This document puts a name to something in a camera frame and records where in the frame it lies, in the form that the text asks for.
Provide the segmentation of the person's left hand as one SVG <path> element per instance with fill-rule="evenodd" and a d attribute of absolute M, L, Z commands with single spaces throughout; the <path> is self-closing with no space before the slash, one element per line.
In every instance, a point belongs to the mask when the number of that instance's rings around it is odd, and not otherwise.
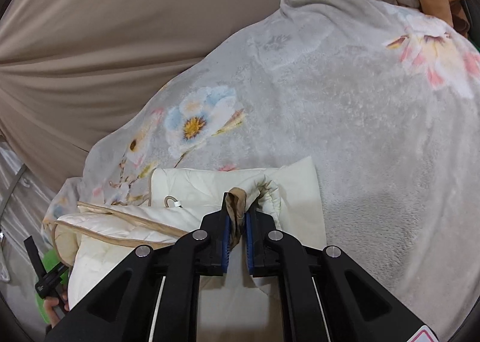
<path fill-rule="evenodd" d="M 68 296 L 67 291 L 64 290 L 61 293 L 61 299 L 53 296 L 47 296 L 47 298 L 43 302 L 43 308 L 49 318 L 49 324 L 52 327 L 55 327 L 61 320 L 60 314 L 68 312 L 69 304 L 68 304 Z"/>

